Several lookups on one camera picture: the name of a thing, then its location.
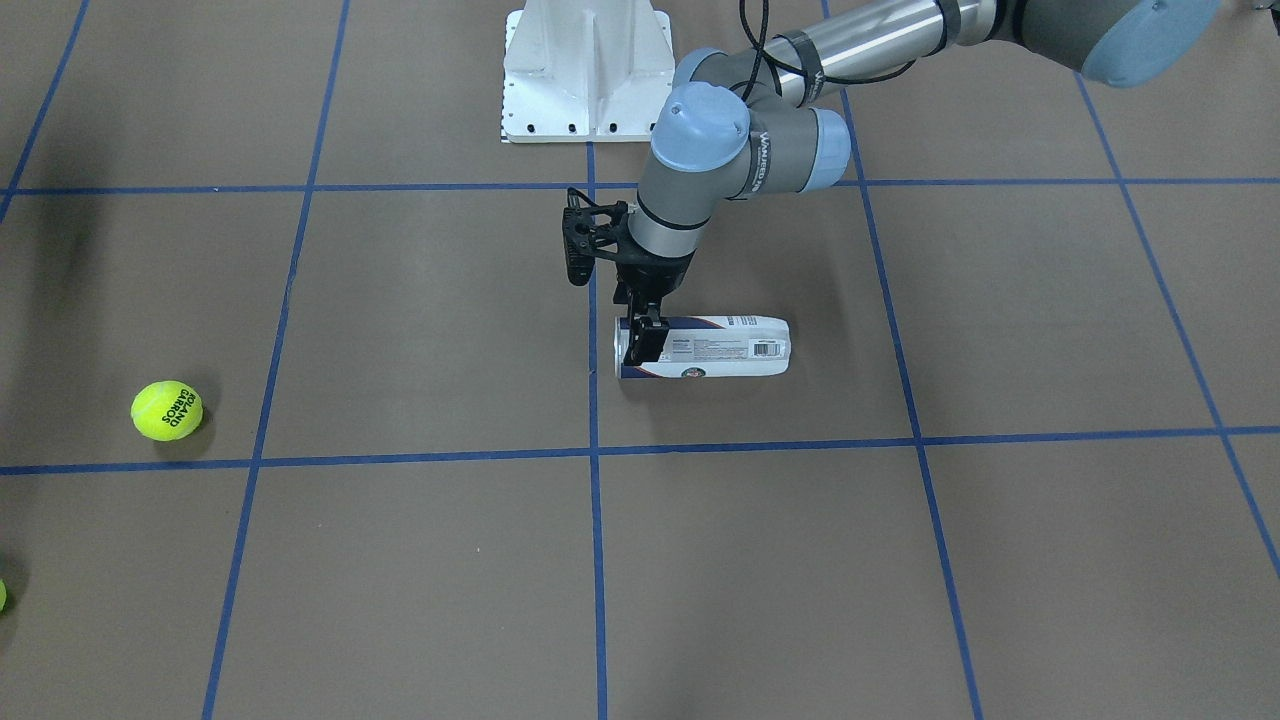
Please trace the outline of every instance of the tennis ball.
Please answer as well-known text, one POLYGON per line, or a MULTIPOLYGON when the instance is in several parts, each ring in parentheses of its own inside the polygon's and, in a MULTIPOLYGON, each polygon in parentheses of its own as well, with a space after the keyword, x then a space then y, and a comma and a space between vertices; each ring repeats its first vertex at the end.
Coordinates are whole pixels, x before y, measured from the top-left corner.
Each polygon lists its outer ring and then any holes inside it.
POLYGON ((191 386, 178 380, 160 380, 142 388, 133 398, 129 415, 142 437, 182 439, 200 427, 205 405, 191 386))

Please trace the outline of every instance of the blue grid line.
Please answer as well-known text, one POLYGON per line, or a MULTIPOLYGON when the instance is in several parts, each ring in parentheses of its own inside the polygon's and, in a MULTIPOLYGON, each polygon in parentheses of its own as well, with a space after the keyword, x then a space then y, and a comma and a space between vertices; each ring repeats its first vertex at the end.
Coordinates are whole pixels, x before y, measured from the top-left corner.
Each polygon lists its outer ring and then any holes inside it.
POLYGON ((1160 261, 1156 259, 1156 251, 1151 245, 1151 238, 1147 236, 1147 228, 1142 222, 1142 215, 1138 213, 1138 206, 1133 201, 1133 193, 1129 192, 1129 184, 1125 181, 1124 173, 1120 172, 1120 164, 1116 161, 1111 141, 1107 138, 1106 128, 1102 126, 1102 118, 1098 115, 1098 109, 1093 104, 1093 97, 1089 96, 1089 88, 1084 85, 1084 78, 1079 73, 1075 73, 1075 85, 1079 87, 1080 97, 1084 99, 1084 105, 1088 108, 1089 117, 1093 119, 1093 127, 1098 132, 1098 140, 1102 142, 1102 150, 1107 155, 1107 163, 1111 164, 1111 172, 1115 173, 1116 181, 1119 181, 1120 192, 1124 195, 1125 206, 1129 209, 1129 217, 1133 220, 1134 229, 1138 231, 1138 240, 1142 242, 1142 249, 1147 254, 1147 263, 1151 265, 1151 272, 1156 277, 1156 284, 1160 287, 1160 295, 1165 300, 1165 306, 1169 309, 1169 316, 1174 322, 1174 328, 1178 331, 1178 338, 1181 341, 1183 350, 1187 352, 1187 360, 1190 363, 1192 370, 1196 374, 1196 382, 1199 384, 1201 393, 1204 396, 1204 405, 1208 407, 1210 416, 1213 419, 1213 427, 1222 442, 1222 450, 1226 452, 1226 457, 1231 464, 1231 470, 1235 473, 1235 480, 1240 486, 1240 493, 1244 496, 1244 502, 1248 505, 1249 514, 1253 515, 1253 523, 1257 525, 1258 534, 1262 537, 1262 544, 1266 547, 1267 555, 1271 559, 1271 568, 1275 570, 1276 577, 1280 578, 1280 553, 1276 552, 1275 541, 1271 538, 1271 532, 1267 529, 1266 519, 1262 516, 1262 510, 1258 507, 1257 498, 1253 496, 1253 488, 1249 487, 1249 479, 1245 477, 1244 468, 1240 465, 1240 460, 1235 455, 1235 447, 1231 445, 1231 437, 1225 429, 1222 415, 1217 409, 1217 402, 1213 401, 1213 393, 1210 391, 1208 379, 1204 377, 1204 370, 1199 364, 1199 359, 1196 356, 1196 348, 1192 347, 1192 340, 1187 332, 1187 325, 1183 324, 1183 318, 1178 313, 1178 305, 1174 302, 1174 295, 1169 290, 1169 283, 1165 282, 1165 273, 1160 269, 1160 261))
POLYGON ((40 136, 40 128, 45 124, 45 115, 49 114, 49 106, 52 105, 54 95, 58 94, 58 85, 63 82, 63 73, 67 70, 67 63, 72 59, 72 50, 76 49, 76 40, 79 37, 87 12, 88 0, 81 0, 79 12, 76 13, 76 22, 72 23, 72 32, 67 37, 67 46, 63 47, 63 56, 58 60, 58 69, 54 70, 54 79, 49 82, 49 91, 45 92, 45 100, 40 104, 36 120, 31 124, 31 132, 27 133, 27 143, 22 146, 22 155, 18 156, 18 165, 13 169, 13 177, 9 178, 9 188, 5 192, 4 200, 0 200, 0 223, 9 214, 9 204, 13 202, 14 191, 18 188, 18 183, 22 182, 22 173, 26 172, 27 163, 31 160, 31 151, 36 147, 36 137, 40 136))
POLYGON ((1124 178, 1125 184, 1280 184, 1280 178, 1124 178))
POLYGON ((1117 439, 1167 439, 1188 437, 1217 437, 1217 428, 1167 428, 1153 430, 1094 430, 1076 433, 1011 433, 992 436, 943 436, 920 438, 929 447, 957 445, 1029 445, 1047 442, 1097 442, 1117 439))
MULTIPOLYGON (((972 445, 1034 445, 1061 442, 1107 442, 1126 439, 1170 439, 1229 436, 1280 436, 1280 425, 1242 425, 1238 428, 1162 428, 1147 430, 1085 430, 1074 433, 1010 433, 989 436, 924 436, 927 447, 972 445)), ((397 452, 385 455, 321 455, 264 457, 261 468, 320 468, 344 465, 396 465, 429 462, 480 462, 503 460, 545 460, 553 457, 620 457, 634 455, 680 454, 732 454, 732 452, 804 452, 823 450, 876 450, 883 447, 914 447, 914 437, 776 441, 776 442, 723 442, 687 445, 617 445, 591 447, 527 448, 527 450, 475 450, 440 452, 397 452)), ((101 473, 151 473, 164 470, 221 470, 248 469, 251 459, 189 460, 173 462, 84 462, 64 465, 9 465, 0 466, 0 477, 18 475, 73 475, 101 473)))
POLYGON ((264 457, 262 468, 324 468, 343 465, 407 465, 415 462, 483 462, 489 460, 545 460, 550 457, 586 457, 586 447, 532 450, 474 450, 461 452, 396 452, 388 455, 325 455, 317 457, 264 457))
POLYGON ((157 462, 86 462, 82 465, 10 465, 0 468, 0 478, 18 475, 77 475, 101 473, 156 473, 164 470, 244 470, 248 460, 179 460, 157 462))
POLYGON ((315 186, 316 192, 413 192, 448 190, 559 190, 564 182, 411 182, 411 183, 328 183, 315 186))
POLYGON ((177 184, 177 186, 134 186, 134 187, 46 187, 18 188, 14 196, 40 195, 212 195, 236 192, 306 192, 305 184, 177 184))
POLYGON ((1044 186, 1044 184, 1116 184, 1114 178, 884 178, 840 181, 842 187, 952 187, 952 186, 1044 186))
POLYGON ((1280 434, 1280 425, 1243 425, 1224 428, 1229 436, 1274 436, 1280 434))
MULTIPOLYGON (((882 178, 842 179, 837 187, 1037 187, 1111 186, 1115 178, 882 178)), ((1126 184, 1179 186, 1254 186, 1280 184, 1280 178, 1125 178, 1126 184)), ((324 183, 306 184, 179 184, 123 187, 18 187, 0 190, 8 197, 78 195, 212 195, 247 192, 438 192, 472 190, 563 190, 575 182, 410 182, 410 183, 324 183)), ((596 182, 595 190, 635 190, 635 182, 596 182)))
MULTIPOLYGON (((824 15, 829 14, 827 0, 823 0, 823 13, 824 15)), ((925 450, 924 436, 920 432, 920 416, 916 411, 915 393, 911 389, 911 377, 906 366, 906 354, 902 350, 902 334, 897 324, 897 313, 893 310, 893 293, 890 290, 884 254, 879 242, 879 228, 876 224, 876 210, 872 208, 870 186, 867 182, 861 147, 858 142, 858 127, 854 122, 852 106, 849 102, 849 92, 841 90, 840 96, 845 110, 845 120, 849 123, 850 140, 852 141, 854 168, 858 172, 858 191, 861 195, 863 211, 867 215, 867 231, 870 237, 872 252, 876 256, 876 274, 879 278, 881 295, 884 301, 884 315, 888 320, 890 336, 893 340, 893 355, 897 360, 897 373, 902 384, 902 398, 906 402, 906 415, 911 424, 911 439, 915 447, 916 462, 920 466, 924 497, 929 506, 929 521, 933 525, 933 539, 937 544, 942 582, 947 592, 947 605, 951 609, 951 624, 955 628, 956 648, 960 652, 965 687, 969 692, 969 707, 974 720, 983 720, 982 696, 978 692, 978 678, 973 667, 973 655, 969 651, 969 633, 965 630, 964 612, 960 610, 960 593, 956 589, 955 573, 951 569, 951 551, 947 548, 946 532, 942 527, 942 514, 938 509, 938 498, 933 488, 933 471, 929 469, 929 457, 925 450)))
MULTIPOLYGON (((586 196, 594 199, 595 143, 586 143, 586 196)), ((588 361, 588 423, 591 464, 591 559, 595 583, 595 712, 599 720, 609 717, 609 664, 604 606, 604 509, 600 500, 600 382, 599 382, 599 301, 596 273, 586 284, 586 361, 588 361)))
POLYGON ((232 611, 236 606, 236 588, 239 584, 241 561, 244 557, 244 542, 248 537, 248 524, 253 510, 253 496, 257 491, 259 470, 262 466, 262 447, 266 445, 266 428, 271 416, 271 401, 275 396, 275 380, 280 370, 280 356, 284 351, 284 334, 289 324, 289 299, 293 282, 298 274, 298 259, 302 256, 302 242, 306 238, 307 220, 311 213, 311 197, 316 174, 320 170, 320 152, 324 149, 324 133, 329 123, 329 105, 333 102, 333 88, 338 79, 338 65, 342 60, 342 44, 347 33, 347 17, 351 0, 343 0, 338 15, 338 32, 333 44, 333 56, 329 60, 329 78, 325 83, 324 100, 320 102, 320 120, 316 123, 315 145, 311 150, 311 168, 307 172, 307 191, 302 197, 302 210, 298 214, 298 229, 293 238, 293 254, 289 258, 289 273, 284 282, 284 297, 280 301, 280 318, 275 331, 275 345, 271 348, 271 365, 266 375, 266 388, 262 391, 262 410, 259 415, 257 436, 253 441, 253 456, 244 482, 244 500, 241 503, 239 523, 236 528, 236 546, 232 551, 230 569, 227 573, 227 592, 223 596, 223 612, 218 623, 218 637, 214 641, 214 657, 209 667, 209 684, 205 688, 202 720, 212 720, 218 700, 218 682, 221 676, 223 659, 227 653, 227 637, 230 632, 232 611))

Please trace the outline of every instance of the black cable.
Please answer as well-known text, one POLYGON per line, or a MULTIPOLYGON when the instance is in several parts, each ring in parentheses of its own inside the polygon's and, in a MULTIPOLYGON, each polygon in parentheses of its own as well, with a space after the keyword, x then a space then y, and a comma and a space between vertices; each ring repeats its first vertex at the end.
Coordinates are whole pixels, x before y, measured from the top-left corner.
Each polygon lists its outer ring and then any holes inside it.
MULTIPOLYGON (((764 50, 764 42, 762 38, 768 33, 765 28, 769 26, 769 0, 762 0, 762 3, 763 3, 763 14, 760 20, 760 37, 756 37, 755 33, 751 32, 751 26, 746 22, 746 0, 739 0, 737 3, 737 18, 742 23, 742 33, 746 35, 748 42, 750 42, 751 47, 755 50, 755 64, 751 69, 751 86, 755 85, 755 74, 756 69, 760 65, 762 59, 767 60, 769 65, 772 65, 774 69, 782 69, 791 74, 797 74, 804 77, 804 69, 796 68, 795 65, 788 65, 764 50)), ((828 76, 826 78, 826 82, 829 82, 832 85, 872 85, 876 82, 884 82, 887 79, 893 79, 896 77, 900 77, 902 73, 911 69, 911 65, 914 64, 915 60, 911 60, 891 73, 870 78, 840 78, 828 76)), ((751 86, 749 86, 746 90, 748 95, 750 95, 751 92, 751 86)))
MULTIPOLYGON (((742 20, 742 29, 751 36, 751 26, 746 23, 746 0, 737 0, 737 19, 742 20)), ((769 0, 760 0, 760 37, 769 35, 769 0)), ((746 102, 755 90, 755 78, 760 74, 760 61, 764 60, 764 46, 755 45, 755 61, 751 63, 751 77, 746 81, 746 90, 742 91, 742 102, 746 102)))

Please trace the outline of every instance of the brown floor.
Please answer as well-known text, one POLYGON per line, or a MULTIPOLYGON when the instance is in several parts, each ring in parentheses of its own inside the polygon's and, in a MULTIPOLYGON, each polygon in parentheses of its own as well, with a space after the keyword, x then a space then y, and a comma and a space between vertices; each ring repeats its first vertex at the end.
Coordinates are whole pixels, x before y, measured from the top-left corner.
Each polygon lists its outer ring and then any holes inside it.
POLYGON ((0 717, 1280 716, 1270 18, 823 99, 666 307, 791 369, 620 383, 559 209, 645 146, 498 141, 518 5, 0 5, 0 717))

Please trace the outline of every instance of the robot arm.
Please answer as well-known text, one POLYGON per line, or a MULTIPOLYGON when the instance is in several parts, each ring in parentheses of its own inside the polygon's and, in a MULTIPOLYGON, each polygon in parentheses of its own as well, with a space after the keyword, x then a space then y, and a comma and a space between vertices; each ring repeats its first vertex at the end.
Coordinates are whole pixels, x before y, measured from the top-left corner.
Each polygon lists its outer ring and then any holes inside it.
POLYGON ((987 40, 1132 87, 1190 49, 1216 9, 1216 0, 878 0, 767 41, 749 35, 753 47, 736 55, 696 50, 676 68, 636 204, 600 206, 570 188, 570 282, 586 284, 596 259, 613 261, 614 302, 627 305, 631 328, 625 363, 657 360, 668 329, 662 299, 684 281, 721 199, 806 192, 844 176, 844 118, 809 102, 987 40))

